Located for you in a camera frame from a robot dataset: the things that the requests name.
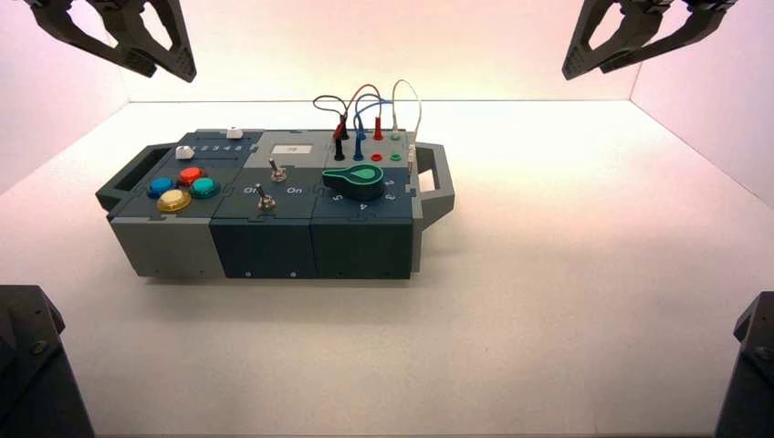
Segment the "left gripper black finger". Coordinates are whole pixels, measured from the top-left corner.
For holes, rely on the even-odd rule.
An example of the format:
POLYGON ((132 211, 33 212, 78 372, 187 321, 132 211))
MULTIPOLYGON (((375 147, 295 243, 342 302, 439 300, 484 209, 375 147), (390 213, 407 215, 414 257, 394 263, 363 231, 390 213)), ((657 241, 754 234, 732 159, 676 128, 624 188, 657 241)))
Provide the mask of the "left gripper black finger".
POLYGON ((150 34, 147 54, 150 55, 158 67, 165 69, 186 82, 191 82, 196 76, 193 51, 183 18, 181 4, 178 1, 142 1, 145 11, 146 5, 155 9, 162 26, 164 27, 171 45, 164 46, 149 31, 141 16, 141 22, 150 34))
POLYGON ((87 34, 74 23, 69 13, 70 1, 29 1, 27 4, 38 26, 55 39, 143 76, 151 77, 155 73, 156 64, 147 54, 150 34, 141 22, 142 1, 89 2, 116 40, 115 47, 87 34))

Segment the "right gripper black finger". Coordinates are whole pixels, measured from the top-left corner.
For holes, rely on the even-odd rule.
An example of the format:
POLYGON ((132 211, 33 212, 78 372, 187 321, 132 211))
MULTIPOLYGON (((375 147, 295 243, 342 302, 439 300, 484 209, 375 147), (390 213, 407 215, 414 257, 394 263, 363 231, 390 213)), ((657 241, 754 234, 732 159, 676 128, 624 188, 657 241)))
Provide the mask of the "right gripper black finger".
POLYGON ((737 0, 686 0, 685 3, 689 17, 682 26, 653 43, 604 62, 601 71, 609 73, 705 39, 719 28, 728 10, 737 0))
POLYGON ((614 70, 613 62, 633 55, 657 33, 665 12, 665 1, 584 1, 570 40, 562 74, 566 80, 600 68, 614 70), (619 5, 622 21, 605 42, 591 47, 591 37, 608 10, 619 5))

